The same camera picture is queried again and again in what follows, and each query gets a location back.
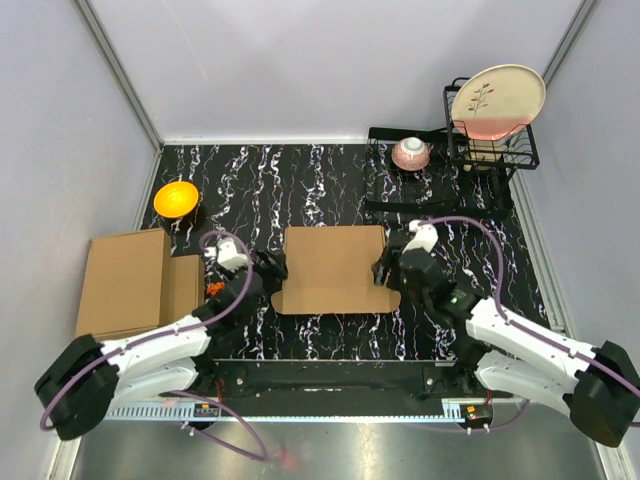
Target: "white wall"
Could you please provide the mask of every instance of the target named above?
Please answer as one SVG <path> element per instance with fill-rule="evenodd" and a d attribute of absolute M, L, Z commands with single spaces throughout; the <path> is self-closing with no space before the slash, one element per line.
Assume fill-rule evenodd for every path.
<path fill-rule="evenodd" d="M 523 178 L 581 339 L 627 349 L 640 371 L 640 2 L 602 2 L 534 122 Z M 626 437 L 640 472 L 640 432 Z"/>
<path fill-rule="evenodd" d="M 579 0 L 91 0 L 168 141 L 437 128 L 442 89 L 544 70 Z"/>
<path fill-rule="evenodd" d="M 71 340 L 88 241 L 131 230 L 153 152 L 69 0 L 0 9 L 0 476 L 42 477 L 33 385 Z"/>

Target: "orange bowl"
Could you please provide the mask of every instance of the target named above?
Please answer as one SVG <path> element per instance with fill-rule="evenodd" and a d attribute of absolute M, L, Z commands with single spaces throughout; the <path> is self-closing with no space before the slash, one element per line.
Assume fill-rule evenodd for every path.
<path fill-rule="evenodd" d="M 153 208 L 165 218 L 180 218 L 196 208 L 199 198 L 193 183 L 171 182 L 158 190 L 153 198 Z"/>

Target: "pink bowl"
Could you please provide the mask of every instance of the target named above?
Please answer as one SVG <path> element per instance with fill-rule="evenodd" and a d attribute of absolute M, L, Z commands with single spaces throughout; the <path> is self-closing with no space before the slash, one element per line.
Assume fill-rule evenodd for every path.
<path fill-rule="evenodd" d="M 415 172 L 429 165 L 429 146 L 419 138 L 405 138 L 393 147 L 391 160 L 398 168 Z"/>

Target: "plate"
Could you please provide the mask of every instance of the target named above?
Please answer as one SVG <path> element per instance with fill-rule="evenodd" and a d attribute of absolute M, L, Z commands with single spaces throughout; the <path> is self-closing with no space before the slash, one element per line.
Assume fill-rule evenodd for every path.
<path fill-rule="evenodd" d="M 491 67 L 460 88 L 451 119 L 469 138 L 498 140 L 530 124 L 542 109 L 546 94 L 544 80 L 529 67 Z"/>

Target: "metal floor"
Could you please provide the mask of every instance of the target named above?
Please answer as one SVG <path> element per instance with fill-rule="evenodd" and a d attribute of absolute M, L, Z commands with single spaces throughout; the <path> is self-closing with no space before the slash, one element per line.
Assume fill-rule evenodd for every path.
<path fill-rule="evenodd" d="M 514 415 L 496 405 L 497 422 Z M 103 422 L 82 441 L 74 480 L 485 479 L 600 480 L 591 441 L 566 417 L 532 406 L 513 429 L 466 436 L 401 424 L 257 424 L 268 463 L 240 457 L 178 425 Z M 209 432 L 258 451 L 237 424 Z"/>

